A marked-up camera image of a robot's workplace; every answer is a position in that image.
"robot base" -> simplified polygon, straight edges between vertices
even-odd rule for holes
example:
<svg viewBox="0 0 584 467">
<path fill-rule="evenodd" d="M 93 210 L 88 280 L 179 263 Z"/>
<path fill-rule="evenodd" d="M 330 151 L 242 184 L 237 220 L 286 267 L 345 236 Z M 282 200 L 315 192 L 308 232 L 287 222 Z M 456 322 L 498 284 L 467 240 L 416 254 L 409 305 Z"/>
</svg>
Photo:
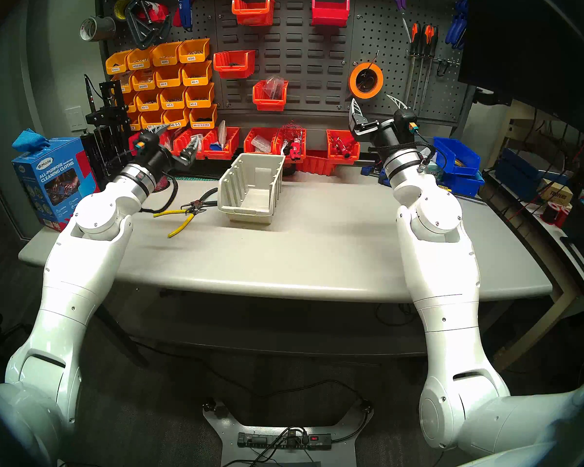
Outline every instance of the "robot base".
<svg viewBox="0 0 584 467">
<path fill-rule="evenodd" d="M 342 420 L 337 424 L 330 427 L 305 427 L 307 433 L 309 435 L 330 433 L 331 438 L 334 439 L 350 435 L 359 428 L 359 425 L 361 425 L 361 422 L 364 419 L 365 414 L 360 408 L 360 403 L 359 400 L 356 401 L 351 409 L 346 412 Z M 373 414 L 374 411 L 368 414 L 365 425 L 370 422 Z M 252 450 L 250 447 L 238 447 L 237 442 L 239 433 L 279 435 L 286 429 L 286 427 L 249 427 L 242 425 L 234 418 L 223 402 L 219 400 L 216 401 L 216 409 L 214 411 L 206 411 L 204 408 L 203 416 L 208 423 L 212 425 L 212 428 L 216 433 L 219 434 L 219 437 L 223 442 L 221 465 L 225 465 L 236 459 L 254 459 L 259 452 L 264 450 L 263 448 L 255 448 L 255 450 Z M 272 460 L 274 459 L 282 466 L 294 464 L 306 465 L 308 467 L 319 465 L 322 467 L 356 467 L 355 440 L 361 431 L 363 431 L 363 429 L 344 442 L 332 444 L 330 450 L 307 450 L 315 463 L 311 462 L 310 457 L 302 449 L 277 449 Z M 271 452 L 272 450 L 269 450 L 266 455 L 270 455 Z M 272 460 L 268 462 L 269 465 L 276 465 Z"/>
</svg>

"red storage bin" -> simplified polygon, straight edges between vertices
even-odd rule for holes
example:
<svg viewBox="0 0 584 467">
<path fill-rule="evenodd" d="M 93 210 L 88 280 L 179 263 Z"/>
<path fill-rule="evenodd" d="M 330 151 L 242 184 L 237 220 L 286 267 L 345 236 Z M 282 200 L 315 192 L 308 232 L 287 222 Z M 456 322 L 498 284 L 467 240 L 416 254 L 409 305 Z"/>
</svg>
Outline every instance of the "red storage bin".
<svg viewBox="0 0 584 467">
<path fill-rule="evenodd" d="M 351 152 L 351 156 L 344 159 L 344 156 L 338 153 L 335 148 L 336 139 L 340 139 L 344 146 Z M 327 130 L 327 151 L 331 164 L 352 164 L 359 160 L 361 146 L 349 130 Z"/>
<path fill-rule="evenodd" d="M 281 100 L 271 100 L 264 91 L 266 80 L 258 81 L 253 87 L 253 103 L 257 105 L 257 110 L 282 112 L 288 99 L 288 81 L 283 81 L 283 91 Z"/>
<path fill-rule="evenodd" d="M 281 127 L 279 132 L 276 134 L 274 140 L 274 150 L 276 154 L 281 154 L 281 147 L 283 146 L 283 141 L 285 139 L 292 140 L 294 137 L 298 136 L 298 132 L 303 134 L 301 138 L 301 158 L 299 160 L 292 160 L 289 156 L 286 156 L 285 164 L 300 164 L 305 160 L 305 142 L 307 142 L 307 130 L 304 128 L 285 128 Z"/>
<path fill-rule="evenodd" d="M 329 163 L 326 150 L 308 150 L 305 160 L 296 165 L 299 172 L 330 176 L 337 166 Z"/>
<path fill-rule="evenodd" d="M 239 25 L 270 26 L 273 24 L 274 0 L 266 0 L 264 3 L 232 0 L 232 13 L 236 15 Z"/>
<path fill-rule="evenodd" d="M 346 26 L 351 0 L 343 3 L 311 0 L 311 25 Z"/>
<path fill-rule="evenodd" d="M 203 142 L 201 144 L 203 155 L 209 159 L 217 159 L 221 161 L 232 160 L 232 157 L 238 148 L 238 143 L 240 142 L 240 127 L 227 127 L 227 140 L 225 142 L 227 149 L 221 151 L 210 150 L 210 145 L 218 140 L 219 133 L 217 130 L 211 130 L 208 135 L 203 137 Z"/>
<path fill-rule="evenodd" d="M 215 53 L 213 64 L 222 79 L 246 79 L 255 71 L 255 50 Z"/>
<path fill-rule="evenodd" d="M 188 147 L 188 144 L 191 143 L 191 137 L 193 135 L 196 134 L 202 134 L 203 131 L 201 130 L 193 130 L 190 128 L 187 128 L 184 132 L 182 132 L 182 134 L 177 137 L 174 141 L 173 141 L 173 150 L 171 151 L 171 153 L 174 156 L 179 156 L 179 153 L 184 150 L 186 147 Z M 201 144 L 201 150 L 199 152 L 197 152 L 197 160 L 202 160 L 205 158 L 205 155 L 203 154 L 203 143 Z"/>
<path fill-rule="evenodd" d="M 263 127 L 252 128 L 249 131 L 249 134 L 245 138 L 245 143 L 244 143 L 245 152 L 248 154 L 265 154 L 266 153 L 266 152 L 261 152 L 259 150 L 256 150 L 255 147 L 251 143 L 251 141 L 253 140 L 253 138 L 256 135 L 261 135 L 262 137 L 264 137 L 264 139 L 270 140 L 270 152 L 269 153 L 271 155 L 275 155 L 277 152 L 276 152 L 276 148 L 274 147 L 273 141 L 274 141 L 274 136 L 277 135 L 277 132 L 279 132 L 278 128 L 263 128 Z"/>
</svg>

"black monitor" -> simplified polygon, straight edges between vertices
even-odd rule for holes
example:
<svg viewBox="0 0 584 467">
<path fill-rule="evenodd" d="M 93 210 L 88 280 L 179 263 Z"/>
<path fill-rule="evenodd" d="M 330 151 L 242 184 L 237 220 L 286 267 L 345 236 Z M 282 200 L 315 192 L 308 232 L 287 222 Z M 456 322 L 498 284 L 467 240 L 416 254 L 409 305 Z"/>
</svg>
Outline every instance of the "black monitor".
<svg viewBox="0 0 584 467">
<path fill-rule="evenodd" d="M 459 81 L 584 134 L 584 0 L 470 0 Z"/>
</svg>

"yellow storage bin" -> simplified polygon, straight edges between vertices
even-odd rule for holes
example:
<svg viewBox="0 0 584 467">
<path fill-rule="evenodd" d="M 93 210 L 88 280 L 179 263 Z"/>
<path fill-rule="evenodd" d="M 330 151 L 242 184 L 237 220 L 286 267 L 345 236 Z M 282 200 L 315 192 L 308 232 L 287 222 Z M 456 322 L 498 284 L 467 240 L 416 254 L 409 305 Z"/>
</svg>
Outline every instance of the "yellow storage bin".
<svg viewBox="0 0 584 467">
<path fill-rule="evenodd" d="M 144 90 L 136 94 L 134 103 L 139 111 L 160 110 L 160 94 L 157 90 Z"/>
<path fill-rule="evenodd" d="M 214 84 L 186 87 L 186 106 L 189 108 L 210 108 L 214 101 Z"/>
<path fill-rule="evenodd" d="M 137 132 L 141 129 L 140 115 L 138 113 L 128 113 L 130 119 L 130 130 Z"/>
<path fill-rule="evenodd" d="M 132 91 L 132 73 L 134 72 L 119 73 L 117 75 L 113 75 L 110 80 L 119 80 L 121 82 L 121 91 L 123 93 L 130 93 Z"/>
<path fill-rule="evenodd" d="M 128 106 L 128 113 L 134 113 L 136 111 L 136 104 L 134 102 L 134 98 L 136 97 L 136 92 L 131 93 L 124 93 L 123 94 L 123 103 Z"/>
<path fill-rule="evenodd" d="M 163 115 L 163 123 L 169 124 L 169 129 L 186 127 L 189 121 L 189 110 L 167 110 Z"/>
<path fill-rule="evenodd" d="M 112 54 L 106 60 L 106 73 L 108 75 L 114 75 L 116 73 L 126 72 L 128 70 L 128 55 L 130 53 L 132 53 L 132 50 Z"/>
<path fill-rule="evenodd" d="M 210 54 L 210 39 L 186 40 L 177 49 L 180 63 L 204 62 Z"/>
<path fill-rule="evenodd" d="M 151 68 L 151 52 L 153 47 L 145 50 L 135 48 L 128 55 L 128 70 L 141 70 Z"/>
<path fill-rule="evenodd" d="M 182 81 L 186 87 L 207 85 L 212 78 L 212 62 L 187 63 L 182 69 Z"/>
<path fill-rule="evenodd" d="M 139 117 L 141 128 L 152 128 L 163 124 L 163 111 L 143 112 Z"/>
<path fill-rule="evenodd" d="M 186 87 L 163 89 L 163 91 L 160 92 L 161 107 L 163 107 L 164 110 L 184 108 L 186 106 L 184 102 L 184 90 L 186 90 Z"/>
<path fill-rule="evenodd" d="M 168 65 L 177 64 L 179 58 L 177 56 L 177 49 L 182 44 L 181 41 L 173 43 L 162 43 L 158 45 L 151 52 L 151 61 L 154 62 L 155 67 L 166 67 Z"/>
<path fill-rule="evenodd" d="M 179 87 L 182 84 L 182 67 L 181 63 L 170 67 L 161 67 L 154 71 L 155 85 L 159 89 L 165 87 Z"/>
<path fill-rule="evenodd" d="M 214 128 L 217 107 L 215 103 L 210 108 L 193 108 L 191 110 L 191 128 Z"/>
<path fill-rule="evenodd" d="M 154 70 L 139 70 L 132 75 L 132 90 L 154 90 Z"/>
</svg>

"cleaning cloth box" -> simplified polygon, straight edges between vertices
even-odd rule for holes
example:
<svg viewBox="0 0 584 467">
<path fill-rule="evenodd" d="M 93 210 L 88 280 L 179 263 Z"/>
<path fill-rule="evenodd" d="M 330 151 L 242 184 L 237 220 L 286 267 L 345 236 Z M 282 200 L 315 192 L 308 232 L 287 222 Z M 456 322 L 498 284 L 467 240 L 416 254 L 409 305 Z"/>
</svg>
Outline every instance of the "cleaning cloth box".
<svg viewBox="0 0 584 467">
<path fill-rule="evenodd" d="M 39 222 L 62 231 L 80 199 L 99 191 L 80 138 L 46 140 L 25 130 L 13 148 L 24 152 L 13 167 Z"/>
</svg>

